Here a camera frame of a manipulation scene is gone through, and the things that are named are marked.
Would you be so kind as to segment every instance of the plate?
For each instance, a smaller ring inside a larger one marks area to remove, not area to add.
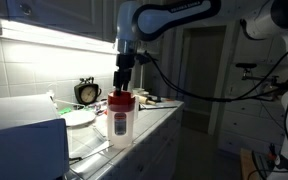
[[[66,126],[85,124],[93,121],[95,117],[96,115],[90,111],[72,111],[61,116],[61,118],[65,119]]]

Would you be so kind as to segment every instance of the light strip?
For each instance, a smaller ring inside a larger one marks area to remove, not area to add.
[[[117,54],[113,43],[86,38],[32,25],[2,21],[1,38],[39,44]]]

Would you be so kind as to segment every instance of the doorway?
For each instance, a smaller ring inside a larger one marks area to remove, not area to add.
[[[180,84],[188,92],[213,97],[222,55],[226,26],[184,31]],[[212,102],[183,97],[182,126],[208,133]]]

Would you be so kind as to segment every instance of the bottle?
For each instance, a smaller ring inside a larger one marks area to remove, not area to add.
[[[135,97],[126,91],[119,96],[116,91],[108,95],[107,135],[114,148],[122,149],[132,144]]]

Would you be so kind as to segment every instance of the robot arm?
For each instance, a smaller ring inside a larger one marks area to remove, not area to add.
[[[156,39],[167,29],[199,21],[204,26],[223,25],[243,17],[241,25],[250,39],[283,37],[288,50],[288,0],[187,0],[167,6],[144,5],[127,1],[120,7],[116,38],[117,66],[114,86],[118,96],[127,90],[134,66],[136,41]],[[281,155],[288,159],[288,141]],[[272,173],[269,179],[288,179],[288,173]]]
[[[230,0],[223,3],[221,0],[187,0],[166,6],[140,6],[136,1],[123,3],[117,21],[119,54],[116,65],[119,70],[114,73],[113,83],[117,94],[127,90],[138,40],[154,40],[167,29],[193,21],[215,26],[241,17],[245,17],[241,25],[250,39],[288,32],[288,0]]]
[[[127,90],[136,53],[136,41],[151,41],[167,29],[215,16],[221,9],[220,0],[182,1],[167,6],[144,5],[127,1],[120,7],[117,21],[117,55],[114,86],[117,94]]]

